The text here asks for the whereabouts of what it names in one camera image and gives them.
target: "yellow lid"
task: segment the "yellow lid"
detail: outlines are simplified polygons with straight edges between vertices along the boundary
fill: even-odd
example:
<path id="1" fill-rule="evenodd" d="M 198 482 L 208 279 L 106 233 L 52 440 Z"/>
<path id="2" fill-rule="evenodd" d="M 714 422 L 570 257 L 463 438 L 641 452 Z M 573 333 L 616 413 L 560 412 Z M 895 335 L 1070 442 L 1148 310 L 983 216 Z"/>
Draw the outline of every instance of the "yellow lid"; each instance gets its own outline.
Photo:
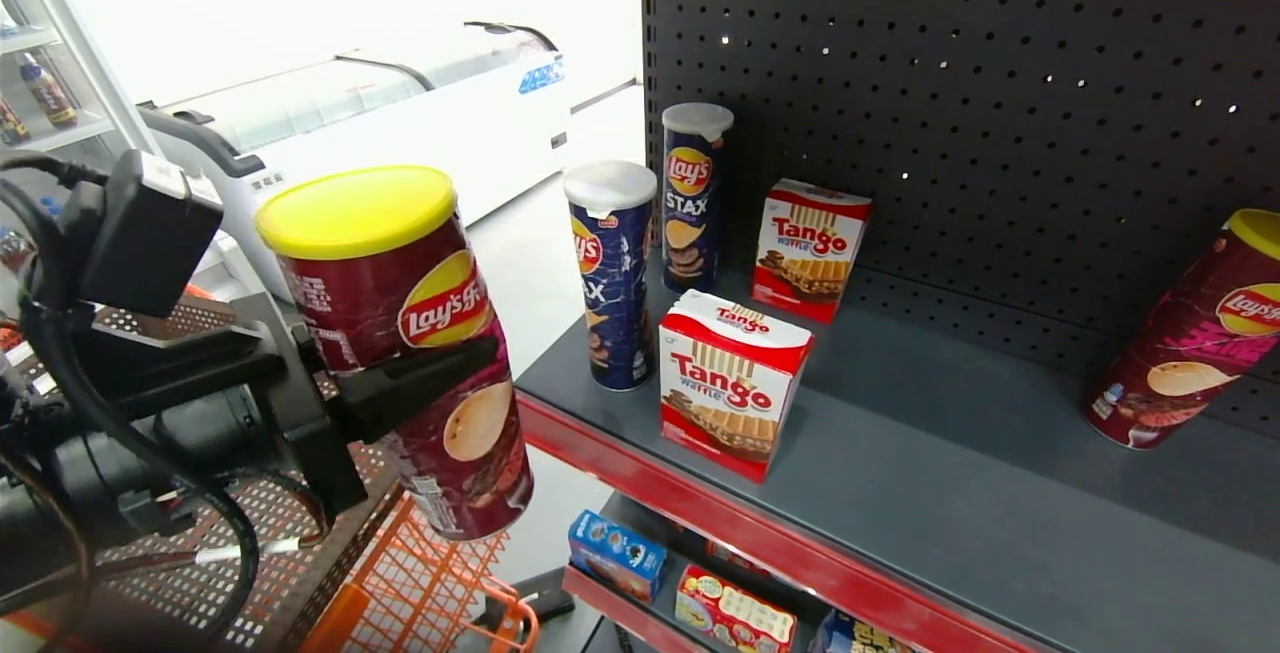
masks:
<path id="1" fill-rule="evenodd" d="M 1226 227 L 1251 247 L 1280 261 L 1280 214 L 1240 207 L 1231 214 Z"/>
<path id="2" fill-rule="evenodd" d="M 430 166 L 370 166 L 298 184 L 257 211 L 257 232 L 276 254 L 342 261 L 412 243 L 453 215 L 457 193 Z"/>

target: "robotic arm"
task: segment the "robotic arm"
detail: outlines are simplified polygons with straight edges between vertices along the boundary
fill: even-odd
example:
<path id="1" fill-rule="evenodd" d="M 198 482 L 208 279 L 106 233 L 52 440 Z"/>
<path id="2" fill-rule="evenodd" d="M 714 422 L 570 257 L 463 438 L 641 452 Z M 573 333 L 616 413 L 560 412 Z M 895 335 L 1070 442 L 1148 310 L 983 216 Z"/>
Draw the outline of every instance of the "robotic arm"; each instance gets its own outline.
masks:
<path id="1" fill-rule="evenodd" d="M 0 157 L 0 170 L 14 166 L 58 175 L 72 196 L 54 224 L 0 181 L 0 202 L 37 247 L 20 274 L 20 326 L 60 392 L 42 398 L 13 375 L 0 382 L 0 452 L 12 464 L 0 469 L 0 613 L 50 589 L 78 545 L 180 533 L 202 501 L 239 543 L 243 593 L 218 621 L 229 624 L 259 544 L 227 487 L 246 470 L 297 470 L 332 520 L 367 497 L 348 443 L 376 442 L 493 360 L 494 339 L 481 338 L 335 378 L 339 393 L 325 399 L 315 343 L 265 293 L 234 301 L 233 324 L 172 342 L 95 324 L 90 301 L 173 311 L 219 225 L 216 193 L 138 151 L 110 175 L 31 152 Z"/>

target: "chest freezer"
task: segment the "chest freezer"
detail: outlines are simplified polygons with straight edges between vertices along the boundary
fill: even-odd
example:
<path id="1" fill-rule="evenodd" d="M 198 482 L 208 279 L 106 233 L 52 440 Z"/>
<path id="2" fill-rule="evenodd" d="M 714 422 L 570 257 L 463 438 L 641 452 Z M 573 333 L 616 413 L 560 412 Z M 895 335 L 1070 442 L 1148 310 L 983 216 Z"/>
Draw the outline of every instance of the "chest freezer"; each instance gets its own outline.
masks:
<path id="1" fill-rule="evenodd" d="M 562 169 L 563 78 L 545 35 L 476 23 L 140 110 L 165 157 L 209 175 L 223 229 L 288 300 L 253 229 L 261 202 L 357 166 L 426 165 L 453 178 L 471 225 Z"/>

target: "shopping basket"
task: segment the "shopping basket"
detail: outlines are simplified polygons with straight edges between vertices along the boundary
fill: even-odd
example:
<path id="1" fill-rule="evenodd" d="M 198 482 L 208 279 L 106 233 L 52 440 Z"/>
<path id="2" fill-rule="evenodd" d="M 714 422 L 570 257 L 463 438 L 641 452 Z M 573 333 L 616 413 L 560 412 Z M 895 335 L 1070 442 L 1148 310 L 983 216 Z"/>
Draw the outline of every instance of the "shopping basket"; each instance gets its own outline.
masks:
<path id="1" fill-rule="evenodd" d="M 463 636 L 468 650 L 534 650 L 532 608 L 488 575 L 506 540 L 445 540 L 404 496 L 300 653 L 448 653 Z M 493 631 L 471 622 L 485 597 L 502 609 Z"/>

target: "blue lay's stax can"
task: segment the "blue lay's stax can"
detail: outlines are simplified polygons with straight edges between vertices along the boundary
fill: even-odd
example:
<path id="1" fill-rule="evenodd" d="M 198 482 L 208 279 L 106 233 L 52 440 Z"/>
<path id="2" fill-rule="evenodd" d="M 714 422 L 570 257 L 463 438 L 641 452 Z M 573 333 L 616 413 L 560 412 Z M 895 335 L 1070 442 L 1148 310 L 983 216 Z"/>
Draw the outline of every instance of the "blue lay's stax can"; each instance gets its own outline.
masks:
<path id="1" fill-rule="evenodd" d="M 654 370 L 644 270 L 657 191 L 653 172 L 627 161 L 599 161 L 564 174 L 591 375 L 612 391 L 636 388 Z"/>
<path id="2" fill-rule="evenodd" d="M 709 289 L 719 257 L 719 201 L 724 132 L 731 110 L 681 102 L 662 111 L 662 280 L 667 288 Z"/>

